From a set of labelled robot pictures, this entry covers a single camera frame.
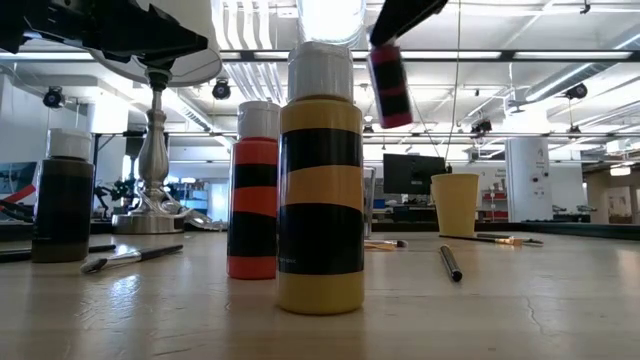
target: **paper cup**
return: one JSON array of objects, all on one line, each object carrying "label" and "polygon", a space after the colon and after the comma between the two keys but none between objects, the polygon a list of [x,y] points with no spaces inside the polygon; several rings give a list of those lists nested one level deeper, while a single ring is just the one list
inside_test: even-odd
[{"label": "paper cup", "polygon": [[476,174],[444,174],[431,177],[440,235],[474,235],[478,177]]}]

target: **table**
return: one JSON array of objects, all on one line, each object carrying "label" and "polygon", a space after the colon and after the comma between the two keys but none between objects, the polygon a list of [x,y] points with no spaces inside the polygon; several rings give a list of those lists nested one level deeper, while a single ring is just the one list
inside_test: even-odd
[{"label": "table", "polygon": [[185,250],[94,275],[0,265],[0,359],[636,359],[640,243],[529,235],[545,246],[446,240],[454,284],[436,234],[374,233],[409,248],[367,252],[363,309],[328,317],[276,308],[274,281],[228,279],[224,233],[95,236]]}]

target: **yellow and black striped bottle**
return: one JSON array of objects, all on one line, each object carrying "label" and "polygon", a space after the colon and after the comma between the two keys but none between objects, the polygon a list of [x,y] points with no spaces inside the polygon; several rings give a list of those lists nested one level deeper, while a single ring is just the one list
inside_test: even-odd
[{"label": "yellow and black striped bottle", "polygon": [[304,314],[364,300],[362,113],[348,49],[305,43],[289,56],[281,112],[278,304]]}]

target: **black monitor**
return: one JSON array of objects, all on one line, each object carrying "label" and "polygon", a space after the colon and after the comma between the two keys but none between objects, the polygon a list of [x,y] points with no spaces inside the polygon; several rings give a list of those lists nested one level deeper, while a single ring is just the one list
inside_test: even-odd
[{"label": "black monitor", "polygon": [[431,194],[431,176],[445,174],[444,158],[384,154],[385,194]]}]

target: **bottle cap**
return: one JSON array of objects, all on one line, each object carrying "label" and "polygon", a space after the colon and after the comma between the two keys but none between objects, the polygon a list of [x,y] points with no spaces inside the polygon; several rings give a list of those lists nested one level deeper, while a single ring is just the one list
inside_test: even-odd
[{"label": "bottle cap", "polygon": [[47,157],[64,156],[89,161],[91,134],[71,129],[50,129],[47,136]]},{"label": "bottle cap", "polygon": [[238,107],[238,136],[240,139],[280,136],[280,106],[266,101],[248,101]]},{"label": "bottle cap", "polygon": [[348,48],[310,41],[289,53],[289,101],[317,95],[353,102],[353,58]]}]

